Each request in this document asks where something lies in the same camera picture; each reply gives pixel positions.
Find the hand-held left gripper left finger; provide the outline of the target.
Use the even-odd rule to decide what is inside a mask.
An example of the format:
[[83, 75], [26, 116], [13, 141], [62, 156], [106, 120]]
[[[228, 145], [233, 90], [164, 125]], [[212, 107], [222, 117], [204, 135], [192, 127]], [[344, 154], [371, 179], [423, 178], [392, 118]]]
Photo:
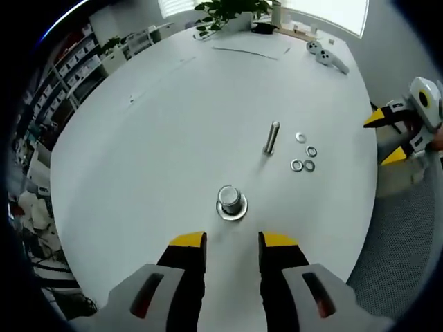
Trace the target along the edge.
[[169, 242], [155, 264], [145, 264], [115, 286], [89, 317], [71, 320], [74, 331], [196, 331], [206, 272], [205, 232]]

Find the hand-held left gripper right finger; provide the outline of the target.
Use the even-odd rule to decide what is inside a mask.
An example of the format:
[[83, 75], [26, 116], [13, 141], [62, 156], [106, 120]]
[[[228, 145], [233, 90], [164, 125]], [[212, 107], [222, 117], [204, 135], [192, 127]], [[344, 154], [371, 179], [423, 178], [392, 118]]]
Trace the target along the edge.
[[259, 232], [260, 294], [269, 331], [380, 331], [354, 290], [320, 264], [310, 264], [287, 235]]

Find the person's right hand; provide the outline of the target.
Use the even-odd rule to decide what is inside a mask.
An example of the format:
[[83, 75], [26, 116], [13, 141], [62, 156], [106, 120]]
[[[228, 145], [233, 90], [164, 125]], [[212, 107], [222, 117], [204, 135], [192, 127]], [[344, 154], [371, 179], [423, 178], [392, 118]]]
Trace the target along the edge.
[[442, 151], [442, 122], [431, 131], [417, 121], [405, 121], [405, 125], [413, 137], [411, 145], [414, 152], [426, 149], [437, 152]]

